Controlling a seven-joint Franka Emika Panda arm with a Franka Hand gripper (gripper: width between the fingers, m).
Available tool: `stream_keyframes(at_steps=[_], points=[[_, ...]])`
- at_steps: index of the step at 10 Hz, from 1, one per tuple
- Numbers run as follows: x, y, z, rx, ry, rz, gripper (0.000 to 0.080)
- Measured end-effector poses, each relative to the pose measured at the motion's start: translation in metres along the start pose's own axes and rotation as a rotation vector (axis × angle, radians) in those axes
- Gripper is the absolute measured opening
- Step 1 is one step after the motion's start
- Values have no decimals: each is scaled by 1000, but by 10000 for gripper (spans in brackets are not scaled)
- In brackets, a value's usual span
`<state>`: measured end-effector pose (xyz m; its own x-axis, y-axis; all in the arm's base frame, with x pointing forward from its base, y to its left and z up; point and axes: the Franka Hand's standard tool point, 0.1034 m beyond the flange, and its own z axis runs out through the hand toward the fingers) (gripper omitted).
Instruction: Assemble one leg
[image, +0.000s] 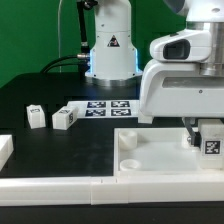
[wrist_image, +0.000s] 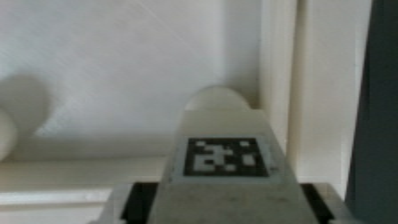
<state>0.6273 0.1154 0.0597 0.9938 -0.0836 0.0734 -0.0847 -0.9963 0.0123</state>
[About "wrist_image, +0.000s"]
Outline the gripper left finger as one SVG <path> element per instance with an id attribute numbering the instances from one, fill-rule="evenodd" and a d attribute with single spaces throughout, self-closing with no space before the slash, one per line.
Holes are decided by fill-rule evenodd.
<path id="1" fill-rule="evenodd" d="M 100 217 L 90 224 L 148 224 L 159 183 L 136 182 L 115 187 Z"/>

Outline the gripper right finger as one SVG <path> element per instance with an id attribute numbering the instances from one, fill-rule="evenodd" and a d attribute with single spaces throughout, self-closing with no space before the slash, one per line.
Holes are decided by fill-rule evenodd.
<path id="1" fill-rule="evenodd" d="M 301 188 L 319 224 L 356 224 L 356 217 L 330 183 L 303 183 Z"/>

